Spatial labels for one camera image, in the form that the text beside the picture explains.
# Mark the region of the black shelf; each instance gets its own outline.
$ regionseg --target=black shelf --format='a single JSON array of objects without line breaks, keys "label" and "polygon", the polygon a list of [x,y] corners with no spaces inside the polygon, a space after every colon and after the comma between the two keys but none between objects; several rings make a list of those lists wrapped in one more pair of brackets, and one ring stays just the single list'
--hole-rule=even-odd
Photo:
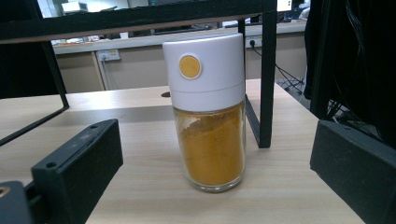
[{"label": "black shelf", "polygon": [[[34,1],[26,0],[30,5],[34,5]],[[238,32],[245,36],[245,19],[262,14],[260,121],[251,106],[247,107],[247,118],[252,124],[259,147],[269,147],[275,81],[276,5],[276,0],[196,0],[58,18],[9,21],[0,23],[0,44],[42,42],[219,21],[238,21]]]}]

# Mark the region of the cable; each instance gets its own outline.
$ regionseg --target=cable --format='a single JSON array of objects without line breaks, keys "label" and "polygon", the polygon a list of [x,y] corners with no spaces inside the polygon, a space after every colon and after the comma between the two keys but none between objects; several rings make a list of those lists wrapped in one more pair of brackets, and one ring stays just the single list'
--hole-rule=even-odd
[{"label": "cable", "polygon": [[105,91],[110,91],[110,90],[112,90],[112,87],[110,86],[110,83],[107,78],[108,72],[107,72],[107,66],[106,66],[105,60],[106,60],[106,56],[102,55],[102,57],[100,58],[100,61],[101,61],[102,67],[103,67],[103,74],[101,75],[101,77],[102,77],[102,81],[104,82]]},{"label": "cable", "polygon": [[[361,14],[361,9],[359,6],[359,1],[358,1],[358,11],[359,14]],[[355,36],[357,38],[358,41],[358,52],[357,52],[357,57],[356,57],[356,61],[354,64],[354,68],[353,68],[353,73],[352,73],[352,77],[351,77],[351,83],[355,83],[359,77],[364,76],[364,78],[366,78],[366,84],[369,84],[369,78],[368,78],[368,73],[367,73],[367,63],[366,63],[366,52],[365,52],[365,41],[364,41],[364,36],[363,36],[363,30],[362,30],[362,26],[361,26],[361,21],[360,19],[354,14],[352,7],[350,5],[349,0],[346,0],[346,15],[349,19],[349,22],[352,26],[352,29],[355,33]],[[380,139],[381,135],[378,131],[378,129],[375,127],[376,129],[376,134],[372,133],[371,131],[367,130],[362,124],[367,124],[365,122],[363,122],[351,109],[351,107],[349,106],[348,102],[347,102],[347,96],[349,95],[351,89],[350,88],[345,88],[344,90],[341,90],[337,78],[336,77],[332,77],[334,80],[334,84],[336,89],[338,90],[340,96],[339,96],[339,100],[336,101],[332,101],[332,103],[329,105],[329,109],[328,109],[328,114],[327,117],[328,119],[330,118],[334,118],[335,114],[338,111],[342,111],[343,114],[341,116],[338,116],[337,120],[343,120],[344,124],[353,127],[363,133],[366,133],[367,135],[373,137],[374,139],[378,140],[378,141],[382,141]],[[343,104],[341,103],[343,102],[343,104],[345,104],[345,106],[347,107],[348,111],[345,111],[342,109]]]},{"label": "cable", "polygon": [[[256,42],[254,40],[250,40],[249,45],[251,46],[251,48],[254,50],[254,52],[256,52],[258,55],[262,56],[254,47],[256,45]],[[283,68],[279,67],[276,63],[275,63],[275,67],[277,68],[277,70],[279,71],[279,73],[287,80],[287,82],[289,82],[289,86],[287,88],[285,88],[285,90],[287,91],[289,87],[293,87],[295,90],[297,90],[297,92],[299,94],[303,94],[303,92],[297,87],[298,85],[304,85],[304,82],[302,80],[299,80],[297,77],[292,76],[289,72],[287,72],[286,70],[284,70]],[[287,75],[289,75],[291,78],[293,78],[294,80],[290,80],[286,77],[286,75],[284,74],[286,73]]]}]

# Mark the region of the office desk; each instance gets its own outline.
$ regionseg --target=office desk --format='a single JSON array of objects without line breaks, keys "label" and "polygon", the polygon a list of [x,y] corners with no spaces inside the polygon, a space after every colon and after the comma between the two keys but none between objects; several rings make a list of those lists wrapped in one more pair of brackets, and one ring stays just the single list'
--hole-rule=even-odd
[{"label": "office desk", "polygon": [[[165,91],[167,87],[67,95],[70,109],[0,147],[0,182],[29,183],[30,168],[52,150],[97,121],[117,118],[124,164],[88,223],[362,223],[309,169],[317,119],[281,88],[275,87],[271,148],[258,149],[247,123],[245,178],[219,194],[197,190],[184,178],[171,102],[161,97]],[[247,94],[258,109],[258,79],[247,82]],[[7,107],[0,101],[0,114],[12,114],[35,100],[42,106],[59,100],[44,99],[7,101]]]}]

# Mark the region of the black device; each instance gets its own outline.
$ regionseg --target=black device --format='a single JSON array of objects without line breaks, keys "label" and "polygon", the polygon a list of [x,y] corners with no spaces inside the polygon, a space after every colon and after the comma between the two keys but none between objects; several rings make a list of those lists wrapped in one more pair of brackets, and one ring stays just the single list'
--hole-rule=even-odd
[{"label": "black device", "polygon": [[379,138],[396,148],[394,8],[394,1],[312,0],[304,95],[318,118],[332,119],[333,101],[352,112],[359,121],[354,123],[374,125]]},{"label": "black device", "polygon": [[85,223],[122,164],[118,121],[95,123],[32,167],[25,188],[0,183],[0,223]]},{"label": "black device", "polygon": [[396,150],[321,120],[310,164],[365,223],[396,223]]}]

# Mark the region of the glass jar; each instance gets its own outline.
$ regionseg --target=glass jar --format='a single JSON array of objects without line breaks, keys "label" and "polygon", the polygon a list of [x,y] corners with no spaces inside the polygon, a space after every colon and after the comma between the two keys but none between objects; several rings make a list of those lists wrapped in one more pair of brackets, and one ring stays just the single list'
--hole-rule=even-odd
[{"label": "glass jar", "polygon": [[220,192],[245,170],[245,102],[210,112],[174,107],[185,176],[198,189]]},{"label": "glass jar", "polygon": [[163,43],[186,177],[220,192],[245,170],[245,66],[242,34]]}]

